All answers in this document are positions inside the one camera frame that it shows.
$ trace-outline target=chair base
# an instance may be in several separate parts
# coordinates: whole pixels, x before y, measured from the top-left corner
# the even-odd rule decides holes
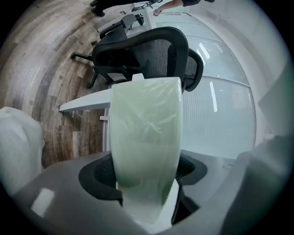
[[[71,54],[70,58],[74,59],[75,57],[80,57],[80,58],[83,58],[85,60],[92,61],[92,56],[90,56],[90,55],[85,55],[85,54],[80,54],[80,53],[77,53],[77,52],[73,52]]]

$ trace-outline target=mesh chair back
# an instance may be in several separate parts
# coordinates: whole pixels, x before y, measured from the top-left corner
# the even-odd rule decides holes
[[[201,57],[189,49],[189,56],[184,75],[184,83],[186,84],[186,91],[193,91],[199,84],[203,74],[203,61]]]
[[[171,45],[174,49],[172,73],[168,72],[168,49]],[[107,52],[111,52],[112,59],[106,62],[106,57],[101,55]],[[125,57],[122,58],[123,54],[129,58],[134,55],[138,63],[130,62]],[[143,73],[144,78],[172,76],[180,77],[183,81],[188,58],[188,42],[180,30],[173,27],[161,27],[145,31],[126,40],[98,44],[92,52],[92,58],[96,66],[108,64],[117,68],[114,66],[117,64],[119,68],[128,73]]]
[[[167,76],[168,48],[171,42],[164,39],[153,40],[132,47],[144,78]]]

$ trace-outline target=clear plastic bag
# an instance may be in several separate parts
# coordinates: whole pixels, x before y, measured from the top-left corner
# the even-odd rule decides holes
[[[0,180],[9,196],[41,173],[43,133],[25,112],[0,109]]]
[[[123,207],[156,222],[175,178],[181,143],[179,78],[153,78],[112,87],[111,149]]]

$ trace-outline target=chair caster wheel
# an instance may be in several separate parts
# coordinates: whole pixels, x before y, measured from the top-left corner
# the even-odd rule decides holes
[[[92,44],[92,46],[95,46],[95,45],[98,44],[98,41],[96,40],[96,41],[94,41],[94,42],[91,42],[91,44]]]
[[[90,3],[90,5],[91,5],[92,7],[95,7],[96,4],[97,4],[97,1],[96,1],[96,0],[94,0],[94,1],[92,1],[92,2]]]
[[[71,59],[74,59],[75,58],[75,52],[73,52],[70,56]]]

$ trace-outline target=office chair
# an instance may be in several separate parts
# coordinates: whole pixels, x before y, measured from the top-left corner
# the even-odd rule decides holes
[[[91,56],[72,54],[71,58],[77,56],[94,63],[95,74],[87,88],[93,87],[98,74],[108,84],[131,81],[136,73],[142,73],[144,78],[179,77],[183,81],[188,57],[185,35],[176,28],[161,27],[127,39],[124,28],[136,19],[134,15],[127,15],[117,26],[115,24],[102,31],[101,41],[96,44]],[[168,53],[170,46],[174,48],[173,54]],[[113,81],[108,73],[120,73],[124,79]]]
[[[199,84],[203,74],[203,61],[196,52],[189,49],[188,61],[184,75],[184,84],[186,91],[193,91]]]

